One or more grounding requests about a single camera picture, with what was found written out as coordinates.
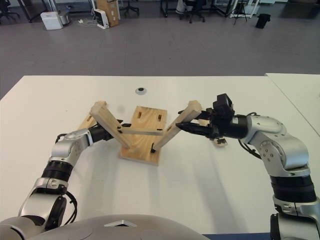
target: white device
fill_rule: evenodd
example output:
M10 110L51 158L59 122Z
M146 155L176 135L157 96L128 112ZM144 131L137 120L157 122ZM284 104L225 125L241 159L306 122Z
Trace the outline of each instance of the white device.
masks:
M60 11L59 17L63 26L68 25L71 22L68 11Z
M102 29L108 29L110 26L109 26L106 12L101 9L96 9L94 10L94 13L95 13L97 26Z
M47 30L62 29L64 27L56 11L43 12L40 16Z

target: black trash bin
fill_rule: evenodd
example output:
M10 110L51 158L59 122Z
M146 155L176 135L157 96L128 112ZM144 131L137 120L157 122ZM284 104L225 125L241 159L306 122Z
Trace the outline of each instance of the black trash bin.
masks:
M258 18L259 20L256 22L255 27L258 29L263 29L267 22L270 22L270 14L261 13Z

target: table leg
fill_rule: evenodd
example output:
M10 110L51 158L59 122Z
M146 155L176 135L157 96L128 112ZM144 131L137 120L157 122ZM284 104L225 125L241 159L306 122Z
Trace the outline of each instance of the table leg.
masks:
M29 22L29 23L31 23L31 22L32 22L32 20L30 19L30 16L29 16L29 14L28 14L28 12L27 12L27 10L26 10L25 6L24 6L24 5L23 5L23 3L21 2L21 0L18 0L18 3L19 3L19 5L20 5L20 7L22 8L22 11L23 11L23 13L24 13L24 15L25 15L26 19L28 20L28 22Z

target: tripod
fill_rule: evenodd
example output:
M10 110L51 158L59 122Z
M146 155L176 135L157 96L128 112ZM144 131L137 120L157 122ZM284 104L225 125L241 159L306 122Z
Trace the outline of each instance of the tripod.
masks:
M235 20L234 20L234 23L233 25L236 25L236 22L239 18L241 17L245 17L245 21L247 22L247 14L246 14L246 10L245 10L245 3L244 3L244 0L241 0L241 2L238 2L236 1L236 6L234 7L234 9L227 15L230 16L230 15L235 15L235 12L236 12L236 16L234 17Z

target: rectangular slot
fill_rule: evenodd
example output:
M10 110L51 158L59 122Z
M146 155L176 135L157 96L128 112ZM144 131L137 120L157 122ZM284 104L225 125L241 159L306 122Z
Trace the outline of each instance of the rectangular slot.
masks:
M86 119L87 122L89 122L91 120L92 116L88 116L88 118Z

